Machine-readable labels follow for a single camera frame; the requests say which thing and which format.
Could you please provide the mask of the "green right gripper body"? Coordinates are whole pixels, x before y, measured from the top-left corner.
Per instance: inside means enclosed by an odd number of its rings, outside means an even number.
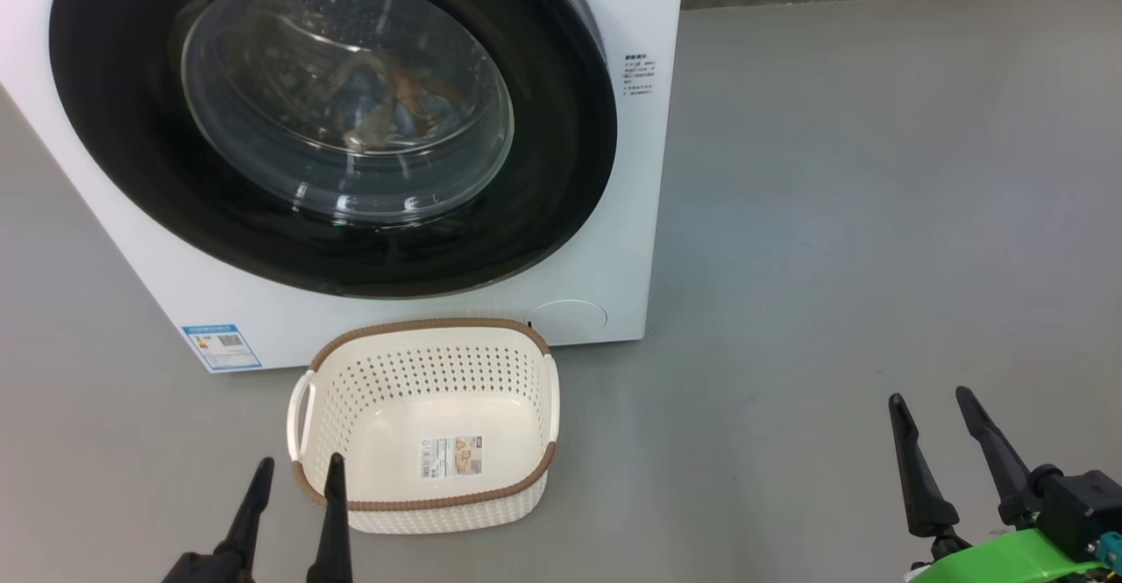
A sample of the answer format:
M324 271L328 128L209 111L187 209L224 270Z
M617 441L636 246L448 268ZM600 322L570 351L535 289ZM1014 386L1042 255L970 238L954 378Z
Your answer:
M966 546L954 531L934 539L934 558L916 563L905 582L1118 582L1119 522L1095 530L1076 558L1051 535L1019 530Z

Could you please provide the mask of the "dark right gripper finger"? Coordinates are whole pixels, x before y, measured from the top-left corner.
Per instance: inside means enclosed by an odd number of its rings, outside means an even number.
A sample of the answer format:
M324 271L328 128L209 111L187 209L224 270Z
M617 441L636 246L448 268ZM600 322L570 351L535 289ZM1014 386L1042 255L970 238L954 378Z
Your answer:
M908 531L921 538L949 536L959 515L942 499L920 448L913 414L902 394L891 395L888 402Z
M999 518L1017 530L1029 530L1034 527L1034 516L1041 508L1040 499L1027 485L1029 468L971 388L957 387L956 400L967 431L980 443L997 490Z

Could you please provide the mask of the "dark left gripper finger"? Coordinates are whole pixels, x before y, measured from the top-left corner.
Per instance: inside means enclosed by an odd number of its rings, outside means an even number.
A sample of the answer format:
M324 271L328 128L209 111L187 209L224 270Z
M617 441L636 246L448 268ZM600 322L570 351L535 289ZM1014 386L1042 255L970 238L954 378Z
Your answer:
M323 488L325 515L316 559L306 572L306 582L353 582L344 456L333 452Z
M263 459L259 462L224 542L217 545L214 555L222 559L228 572L252 571L260 517L270 498L273 471L275 459Z

